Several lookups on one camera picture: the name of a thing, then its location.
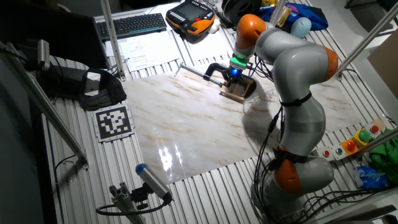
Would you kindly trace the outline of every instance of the green button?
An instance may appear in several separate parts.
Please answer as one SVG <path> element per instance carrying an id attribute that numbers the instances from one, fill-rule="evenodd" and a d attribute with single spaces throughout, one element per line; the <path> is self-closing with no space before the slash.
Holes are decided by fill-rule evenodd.
<path id="1" fill-rule="evenodd" d="M 367 142 L 371 139 L 371 135 L 368 133 L 368 131 L 362 130 L 359 132 L 359 139 Z"/>
<path id="2" fill-rule="evenodd" d="M 341 154 L 343 153 L 343 150 L 340 149 L 340 148 L 338 148 L 338 149 L 336 149 L 336 153 L 339 154 L 339 155 L 341 155 Z"/>

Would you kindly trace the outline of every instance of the red button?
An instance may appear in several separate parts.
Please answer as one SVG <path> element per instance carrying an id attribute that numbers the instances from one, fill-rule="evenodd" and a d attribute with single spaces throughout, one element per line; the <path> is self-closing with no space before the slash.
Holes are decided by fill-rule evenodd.
<path id="1" fill-rule="evenodd" d="M 355 143 L 354 143 L 354 142 L 348 142 L 348 143 L 347 143 L 347 148 L 348 148 L 348 150 L 350 150 L 350 151 L 355 150 Z"/>
<path id="2" fill-rule="evenodd" d="M 374 125 L 374 126 L 372 126 L 371 131 L 372 131 L 373 133 L 376 133 L 376 132 L 379 131 L 379 127 L 377 127 L 376 125 Z"/>
<path id="3" fill-rule="evenodd" d="M 329 157 L 330 153 L 329 153 L 329 151 L 324 151 L 324 152 L 323 152 L 323 155 L 324 155 L 325 157 Z"/>

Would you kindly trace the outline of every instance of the keyboard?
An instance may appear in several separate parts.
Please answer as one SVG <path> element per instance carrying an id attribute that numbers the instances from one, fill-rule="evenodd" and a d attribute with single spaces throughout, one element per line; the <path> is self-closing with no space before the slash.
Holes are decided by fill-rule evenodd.
<path id="1" fill-rule="evenodd" d="M 161 13 L 115 19 L 113 24 L 117 38 L 161 32 L 165 31 L 167 27 Z M 105 22 L 99 22 L 97 26 L 101 40 L 109 40 L 109 32 Z"/>

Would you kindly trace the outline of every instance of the metal rod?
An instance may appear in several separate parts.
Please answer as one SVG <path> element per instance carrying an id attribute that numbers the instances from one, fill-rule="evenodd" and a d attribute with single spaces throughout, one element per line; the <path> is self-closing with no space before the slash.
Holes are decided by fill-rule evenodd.
<path id="1" fill-rule="evenodd" d="M 383 28 L 398 14 L 398 2 L 392 9 L 381 19 L 379 23 L 370 31 L 355 49 L 345 58 L 345 60 L 337 68 L 336 74 L 339 74 L 369 45 L 372 40 L 379 35 Z"/>
<path id="2" fill-rule="evenodd" d="M 109 6 L 108 0 L 100 0 L 102 12 L 104 14 L 106 28 L 108 28 L 109 37 L 111 39 L 111 45 L 113 49 L 114 59 L 116 61 L 116 66 L 118 67 L 118 73 L 122 81 L 126 81 L 126 76 L 124 76 L 124 69 L 122 63 L 122 57 L 120 56 L 118 39 L 116 38 L 116 31 L 114 29 L 112 12 Z"/>
<path id="3" fill-rule="evenodd" d="M 186 65 L 183 64 L 183 63 L 180 64 L 180 67 L 185 68 L 185 69 L 187 69 L 188 71 L 190 71 L 190 72 L 192 72 L 192 73 L 195 73 L 195 74 L 197 74 L 197 75 L 199 75 L 199 76 L 201 76 L 201 77 L 210 78 L 210 81 L 211 81 L 212 83 L 217 84 L 217 85 L 220 86 L 220 87 L 223 86 L 223 83 L 220 82 L 220 81 L 218 81 L 217 79 L 212 78 L 212 77 L 209 77 L 208 75 L 205 75 L 205 74 L 203 74 L 202 72 L 199 72 L 198 70 L 195 70 L 195 69 L 193 69 L 193 68 L 191 68 L 191 67 L 189 67 L 189 66 L 186 66 Z"/>
<path id="4" fill-rule="evenodd" d="M 276 5 L 275 11 L 272 14 L 271 20 L 269 21 L 272 25 L 276 27 L 276 24 L 279 21 L 279 17 L 282 14 L 282 11 L 284 10 L 285 4 L 287 0 L 280 0 L 278 1 L 278 5 Z"/>
<path id="5" fill-rule="evenodd" d="M 369 144 L 361 147 L 358 149 L 358 152 L 355 154 L 355 156 L 360 156 L 363 155 L 366 152 L 369 152 L 370 150 L 374 149 L 375 147 L 380 146 L 381 144 L 384 144 L 385 142 L 390 141 L 393 138 L 398 137 L 398 128 L 393 129 L 387 134 L 383 134 L 382 136 L 378 137 L 377 139 L 369 142 Z"/>
<path id="6" fill-rule="evenodd" d="M 7 44 L 6 48 L 8 51 L 18 54 L 12 44 Z M 43 112 L 53 127 L 58 131 L 59 135 L 61 135 L 62 139 L 82 162 L 83 167 L 85 169 L 88 168 L 87 155 L 85 151 L 81 150 L 75 137 L 62 122 L 61 117 L 59 117 L 58 113 L 53 108 L 50 100 L 47 98 L 47 95 L 44 93 L 39 83 L 37 83 L 36 79 L 25 70 L 23 64 L 18 58 L 6 53 L 1 53 L 0 56 L 13 75 L 18 79 L 19 83 L 24 87 L 27 94 L 32 98 L 41 112 Z"/>

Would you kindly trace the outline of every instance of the white paper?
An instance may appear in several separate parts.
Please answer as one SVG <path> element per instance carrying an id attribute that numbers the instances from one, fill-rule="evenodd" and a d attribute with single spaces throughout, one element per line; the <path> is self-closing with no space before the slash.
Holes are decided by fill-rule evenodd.
<path id="1" fill-rule="evenodd" d="M 127 38 L 120 44 L 127 61 L 129 71 L 161 65 L 179 58 L 178 48 L 172 42 L 167 31 Z"/>
<path id="2" fill-rule="evenodd" d="M 123 54 L 124 52 L 123 52 L 123 50 L 122 50 L 122 48 L 121 48 L 121 46 L 120 46 L 120 43 L 126 43 L 126 42 L 127 42 L 127 39 L 126 39 L 126 38 L 125 38 L 125 39 L 119 39 L 119 40 L 118 40 L 120 55 L 124 55 L 124 54 Z M 106 56 L 108 56 L 108 57 L 113 57 L 113 56 L 114 56 L 112 44 L 111 44 L 110 41 L 106 41 L 106 42 L 105 42 L 105 53 L 106 53 Z"/>
<path id="3" fill-rule="evenodd" d="M 169 23 L 167 23 L 167 21 L 166 21 L 166 13 L 167 13 L 167 11 L 178 6 L 179 4 L 181 4 L 181 2 L 174 2 L 174 3 L 170 3 L 170 4 L 155 6 L 152 9 L 146 10 L 143 14 L 147 15 L 147 14 L 161 13 L 162 17 L 167 25 L 167 30 L 172 30 Z"/>
<path id="4" fill-rule="evenodd" d="M 188 44 L 191 50 L 191 56 L 194 60 L 217 57 L 226 55 L 227 48 L 220 31 L 214 34 L 208 34 L 203 40 L 196 44 Z"/>

